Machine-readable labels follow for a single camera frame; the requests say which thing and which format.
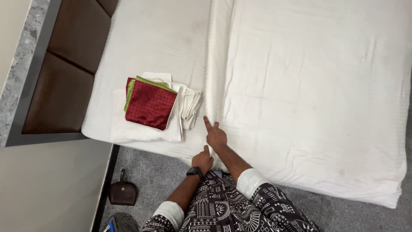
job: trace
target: wall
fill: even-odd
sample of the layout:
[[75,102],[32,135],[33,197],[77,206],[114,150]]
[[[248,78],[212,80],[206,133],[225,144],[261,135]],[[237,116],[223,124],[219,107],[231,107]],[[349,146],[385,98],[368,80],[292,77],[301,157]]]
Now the wall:
[[0,231],[90,231],[111,144],[0,148]]
[[0,6],[0,89],[9,75],[21,30],[32,0],[1,0]]

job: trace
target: granite countertop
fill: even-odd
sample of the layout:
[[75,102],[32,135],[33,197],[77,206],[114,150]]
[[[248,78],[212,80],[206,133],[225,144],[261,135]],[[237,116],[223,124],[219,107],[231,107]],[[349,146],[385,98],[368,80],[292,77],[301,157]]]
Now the granite countertop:
[[10,132],[50,0],[33,0],[0,98],[0,146]]

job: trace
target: white cuff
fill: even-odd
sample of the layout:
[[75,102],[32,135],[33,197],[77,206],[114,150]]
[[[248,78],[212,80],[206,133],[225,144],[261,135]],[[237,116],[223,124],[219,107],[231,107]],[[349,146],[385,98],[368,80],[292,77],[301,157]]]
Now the white cuff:
[[158,214],[166,217],[172,223],[176,232],[180,230],[185,218],[182,208],[173,201],[165,201],[160,204],[153,216]]
[[236,189],[242,193],[247,200],[250,200],[258,187],[264,183],[270,182],[260,173],[260,171],[250,168],[240,174],[237,179]]

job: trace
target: patterned shirt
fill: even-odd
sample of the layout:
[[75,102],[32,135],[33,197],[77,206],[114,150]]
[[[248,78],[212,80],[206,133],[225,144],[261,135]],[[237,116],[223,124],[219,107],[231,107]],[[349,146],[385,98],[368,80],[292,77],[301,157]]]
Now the patterned shirt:
[[233,178],[209,171],[198,185],[175,230],[168,214],[153,215],[142,231],[156,232],[322,232],[287,196],[270,183],[259,185],[248,200],[236,189]]

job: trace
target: hand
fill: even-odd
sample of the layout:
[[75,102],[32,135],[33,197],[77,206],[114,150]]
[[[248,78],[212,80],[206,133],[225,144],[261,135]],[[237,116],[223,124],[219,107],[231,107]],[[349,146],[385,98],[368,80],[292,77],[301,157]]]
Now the hand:
[[192,168],[199,167],[203,176],[206,175],[213,166],[213,157],[210,157],[209,147],[205,145],[203,151],[192,158]]
[[203,119],[205,121],[208,133],[208,135],[206,136],[206,141],[213,148],[213,150],[216,151],[222,146],[227,146],[226,133],[219,128],[219,123],[215,122],[215,124],[212,126],[206,116],[203,116]]

